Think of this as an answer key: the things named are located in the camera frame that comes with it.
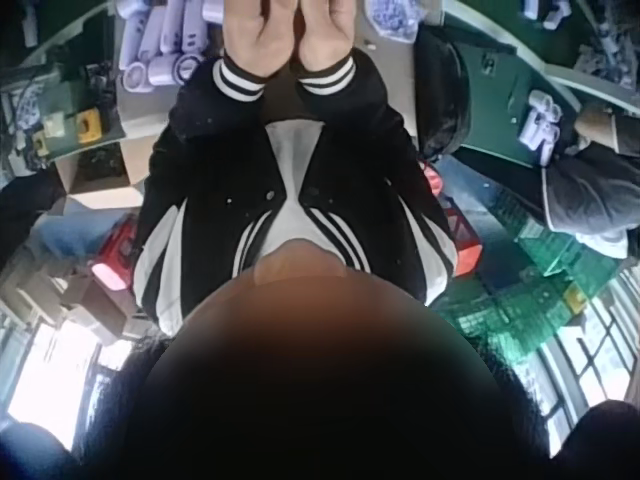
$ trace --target black hair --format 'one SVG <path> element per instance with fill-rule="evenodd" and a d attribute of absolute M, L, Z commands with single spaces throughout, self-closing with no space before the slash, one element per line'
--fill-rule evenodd
<path fill-rule="evenodd" d="M 363 388 L 373 385 L 377 391 L 377 385 L 384 382 L 384 375 L 368 380 L 359 378 L 356 381 L 358 386 L 354 386 L 353 378 L 349 379 L 348 384 L 324 384 L 320 395 L 314 393 L 309 397 L 302 395 L 298 398 L 301 394 L 296 390 L 293 393 L 297 398 L 296 402 L 288 405 L 286 411 L 278 410 L 271 415 L 274 412 L 273 409 L 269 410 L 271 407 L 264 411 L 255 408 L 255 392 L 249 393 L 250 402 L 247 403 L 243 401 L 246 396 L 238 393 L 242 389 L 238 390 L 232 382 L 225 383 L 222 377 L 212 374 L 211 382 L 204 383 L 217 382 L 216 402 L 221 402 L 225 407 L 211 405 L 211 408 L 217 408 L 218 411 L 235 409 L 237 411 L 229 413 L 231 416 L 235 415 L 235 420 L 225 419 L 224 413 L 217 416 L 213 424 L 204 420 L 198 411 L 206 411 L 207 402 L 211 401 L 208 399 L 216 397 L 200 391 L 196 393 L 193 386 L 186 386 L 185 383 L 185 391 L 193 390 L 188 400 L 191 403 L 184 404 L 178 412 L 172 411 L 169 415 L 160 416 L 160 419 L 156 418 L 156 424 L 151 430 L 160 433 L 138 435 L 134 440 L 125 440 L 129 436 L 127 428 L 130 420 L 135 416 L 133 412 L 138 393 L 153 366 L 171 344 L 171 340 L 156 339 L 139 344 L 123 369 L 103 389 L 90 428 L 84 438 L 77 442 L 79 448 L 74 453 L 80 459 L 88 478 L 126 477 L 125 472 L 131 473 L 127 467 L 131 464 L 132 455 L 145 465 L 142 472 L 151 475 L 153 471 L 153 475 L 163 476 L 170 475 L 169 472 L 173 471 L 174 474 L 182 474 L 184 478 L 196 471 L 206 476 L 217 472 L 224 477 L 229 476 L 230 471 L 233 472 L 231 476 L 243 476 L 251 471 L 266 473 L 271 470 L 280 476 L 289 476 L 298 475 L 301 468 L 306 469 L 303 470 L 306 477 L 320 477 L 330 473 L 333 476 L 348 476 L 355 472 L 386 476 L 391 472 L 399 473 L 405 468 L 419 475 L 422 472 L 415 470 L 416 465 L 422 465 L 428 469 L 425 473 L 430 471 L 432 474 L 461 470 L 478 472 L 482 470 L 481 465 L 492 465 L 491 468 L 496 468 L 496 465 L 504 465 L 505 468 L 519 465 L 523 469 L 521 478 L 526 473 L 539 474 L 539 469 L 545 468 L 545 461 L 548 461 L 549 445 L 545 422 L 537 404 L 530 398 L 513 370 L 497 355 L 478 340 L 468 341 L 480 354 L 498 384 L 504 399 L 504 407 L 501 409 L 506 411 L 500 417 L 505 421 L 497 423 L 508 423 L 508 428 L 501 429 L 500 425 L 489 422 L 492 415 L 489 413 L 490 408 L 478 405 L 477 403 L 482 402 L 481 399 L 460 398 L 464 395 L 454 392 L 451 396 L 451 392 L 445 391 L 442 379 L 433 370 L 442 371 L 445 376 L 451 373 L 446 372 L 447 369 L 442 365 L 436 365 L 430 371 L 420 367 L 424 372 L 419 375 L 424 374 L 424 378 L 429 378 L 423 385 L 416 382 L 415 372 L 405 375 L 407 369 L 404 367 L 393 373 L 396 378 L 393 390 L 398 392 L 397 399 L 393 402 L 403 404 L 393 414 L 376 414 L 372 417 L 365 415 L 364 419 L 357 420 L 342 418 L 328 427 L 328 417 L 324 416 L 319 421 L 307 423 L 302 429 L 293 428 L 291 424 L 301 421 L 302 417 L 308 421 L 306 417 L 309 412 L 318 411 L 318 415 L 326 415 L 325 410 L 330 410 L 327 402 L 336 397 L 339 402 L 349 402 Z M 433 363 L 432 360 L 424 362 L 425 365 L 432 366 Z M 202 372 L 194 373 L 193 376 L 194 382 L 203 383 Z M 283 395 L 291 396 L 292 391 L 288 390 Z M 278 396 L 277 402 L 281 402 L 283 395 Z M 198 403 L 197 400 L 193 403 L 194 396 L 207 400 L 203 400 L 204 403 Z M 251 409 L 243 410 L 245 407 L 238 406 L 240 404 L 245 407 L 250 405 Z M 240 422 L 241 425 L 237 422 L 240 414 L 246 414 L 247 417 L 246 422 Z M 468 427 L 469 422 L 477 425 Z M 468 434 L 467 430 L 471 431 L 476 427 L 485 442 L 478 442 L 477 436 Z M 234 429 L 238 428 L 246 435 L 234 436 Z M 280 433 L 274 436 L 274 430 Z M 449 435 L 446 433 L 448 431 L 455 438 L 453 443 L 451 438 L 442 438 L 443 435 Z M 257 438 L 257 443 L 247 445 L 244 442 L 247 435 Z M 494 438 L 496 436 L 501 437 L 497 443 Z M 505 458 L 501 458 L 502 455 L 490 448 L 492 442 L 504 446 L 502 454 Z M 434 465 L 440 465 L 443 470 L 434 472 Z"/>

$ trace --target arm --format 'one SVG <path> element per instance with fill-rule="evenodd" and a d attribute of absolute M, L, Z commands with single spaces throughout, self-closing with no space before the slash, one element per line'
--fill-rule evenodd
<path fill-rule="evenodd" d="M 306 23 L 298 73 L 303 102 L 382 172 L 423 237 L 433 244 L 435 234 L 455 257 L 448 221 L 419 166 L 404 120 L 389 106 L 387 89 L 371 58 L 353 48 L 356 2 L 301 0 L 300 5 Z"/>
<path fill-rule="evenodd" d="M 265 17 L 261 0 L 226 2 L 226 55 L 200 65 L 180 90 L 149 160 L 138 250 L 165 214 L 180 208 L 197 175 L 197 151 L 207 148 L 207 140 L 259 124 L 264 86 L 293 52 L 296 5 L 271 0 Z"/>

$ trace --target varsity jacket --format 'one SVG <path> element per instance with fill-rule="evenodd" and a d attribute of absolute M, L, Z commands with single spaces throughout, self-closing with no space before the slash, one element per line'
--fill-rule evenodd
<path fill-rule="evenodd" d="M 301 75 L 297 94 L 316 121 L 261 124 L 265 83 L 213 59 L 179 92 L 145 183 L 134 245 L 139 304 L 175 335 L 264 254 L 274 225 L 287 222 L 279 217 L 287 202 L 349 268 L 431 303 L 455 271 L 456 249 L 371 59 L 354 50 Z"/>

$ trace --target white cylindrical part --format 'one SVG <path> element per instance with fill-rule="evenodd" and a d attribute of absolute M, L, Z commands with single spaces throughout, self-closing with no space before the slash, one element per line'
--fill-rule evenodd
<path fill-rule="evenodd" d="M 548 122 L 558 123 L 562 118 L 562 109 L 560 108 L 560 105 L 554 103 L 551 106 L 551 109 L 544 113 L 544 118 Z"/>
<path fill-rule="evenodd" d="M 204 0 L 202 18 L 209 23 L 222 25 L 224 20 L 224 0 Z"/>
<path fill-rule="evenodd" d="M 522 132 L 520 133 L 520 143 L 526 145 L 530 150 L 535 151 L 540 146 L 540 143 L 537 145 L 534 144 L 534 139 L 540 129 L 540 122 L 542 121 L 542 115 L 535 108 L 531 109 L 529 112 L 529 116 L 527 117 L 527 121 L 522 128 Z"/>
<path fill-rule="evenodd" d="M 207 22 L 202 18 L 202 0 L 186 0 L 184 26 L 182 29 L 182 51 L 200 53 L 209 45 Z"/>
<path fill-rule="evenodd" d="M 537 20 L 540 12 L 540 0 L 524 0 L 524 16 L 529 20 Z"/>
<path fill-rule="evenodd" d="M 197 53 L 187 53 L 181 56 L 173 66 L 173 78 L 178 85 L 184 85 L 193 75 L 204 57 Z"/>
<path fill-rule="evenodd" d="M 146 13 L 136 13 L 125 23 L 118 61 L 120 70 L 126 70 L 129 65 L 138 60 L 138 51 L 147 26 L 147 18 Z"/>
<path fill-rule="evenodd" d="M 557 143 L 560 140 L 560 128 L 557 125 L 551 125 L 549 122 L 542 122 L 540 126 L 540 135 L 543 141 L 548 143 Z"/>
<path fill-rule="evenodd" d="M 173 67 L 180 58 L 179 53 L 170 53 L 156 57 L 149 63 L 148 74 L 149 83 L 159 87 L 161 85 L 175 85 L 176 81 L 173 77 Z"/>
<path fill-rule="evenodd" d="M 548 167 L 551 163 L 551 157 L 553 157 L 553 150 L 556 148 L 556 144 L 552 142 L 542 143 L 542 152 L 540 153 L 540 166 Z"/>
<path fill-rule="evenodd" d="M 151 9 L 151 0 L 116 0 L 116 10 L 125 20 L 139 12 L 147 12 Z"/>
<path fill-rule="evenodd" d="M 540 113 L 546 114 L 553 107 L 553 98 L 540 90 L 532 90 L 529 94 L 529 105 Z"/>
<path fill-rule="evenodd" d="M 147 66 L 142 62 L 129 65 L 122 74 L 122 86 L 131 93 L 148 93 L 154 89 L 149 82 Z"/>
<path fill-rule="evenodd" d="M 138 50 L 138 60 L 143 63 L 149 63 L 152 58 L 160 55 L 160 36 L 166 11 L 167 7 L 153 7 L 149 14 L 140 50 Z"/>
<path fill-rule="evenodd" d="M 542 26 L 547 30 L 557 30 L 560 26 L 560 22 L 565 17 L 564 12 L 560 9 L 549 12 L 547 18 L 542 22 Z"/>
<path fill-rule="evenodd" d="M 160 51 L 163 54 L 178 52 L 182 48 L 183 21 L 184 0 L 168 0 L 160 38 Z"/>

